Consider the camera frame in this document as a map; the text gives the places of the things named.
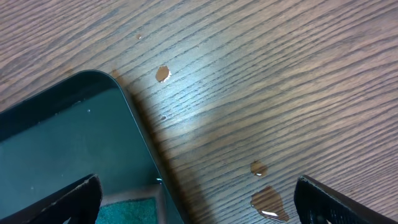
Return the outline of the green orange sponge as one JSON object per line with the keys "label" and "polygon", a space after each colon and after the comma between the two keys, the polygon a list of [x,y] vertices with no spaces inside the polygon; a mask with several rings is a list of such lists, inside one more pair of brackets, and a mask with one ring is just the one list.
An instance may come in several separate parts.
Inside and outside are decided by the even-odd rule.
{"label": "green orange sponge", "polygon": [[160,184],[103,197],[96,224],[166,224],[165,196]]}

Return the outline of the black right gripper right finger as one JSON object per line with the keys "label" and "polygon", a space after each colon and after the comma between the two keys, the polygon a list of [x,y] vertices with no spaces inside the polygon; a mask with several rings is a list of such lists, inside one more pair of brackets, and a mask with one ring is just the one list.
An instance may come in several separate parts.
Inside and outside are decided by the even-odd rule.
{"label": "black right gripper right finger", "polygon": [[294,204],[301,223],[397,224],[307,175],[297,180]]}

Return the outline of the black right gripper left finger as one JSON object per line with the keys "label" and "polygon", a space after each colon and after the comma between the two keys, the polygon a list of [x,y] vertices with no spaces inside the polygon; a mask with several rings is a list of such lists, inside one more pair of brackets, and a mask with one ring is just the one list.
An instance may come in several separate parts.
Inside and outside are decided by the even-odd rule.
{"label": "black right gripper left finger", "polygon": [[103,191],[99,177],[90,174],[36,203],[1,219],[1,224],[94,223]]}

